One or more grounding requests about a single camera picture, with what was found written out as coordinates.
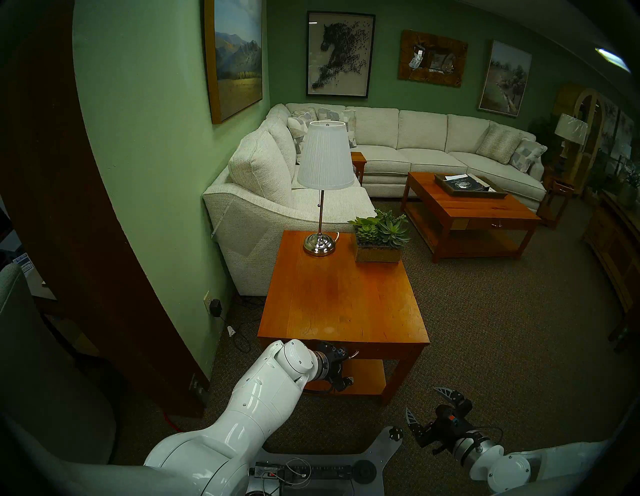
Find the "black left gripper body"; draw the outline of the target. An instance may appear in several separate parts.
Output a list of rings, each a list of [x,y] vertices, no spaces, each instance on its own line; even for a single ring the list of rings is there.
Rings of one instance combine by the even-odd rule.
[[[330,342],[317,342],[316,381],[324,380],[335,391],[342,391],[343,363],[350,359],[348,350]]]

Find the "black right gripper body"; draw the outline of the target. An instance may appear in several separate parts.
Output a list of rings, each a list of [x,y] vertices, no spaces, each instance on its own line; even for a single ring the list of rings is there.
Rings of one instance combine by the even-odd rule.
[[[419,447],[424,448],[434,442],[440,442],[441,446],[432,450],[433,455],[438,455],[444,450],[453,454],[456,442],[466,439],[467,433],[473,430],[473,425],[465,420],[465,416],[471,409],[472,403],[460,403],[456,406],[439,405],[435,410],[434,421],[426,425],[418,424],[415,439]]]

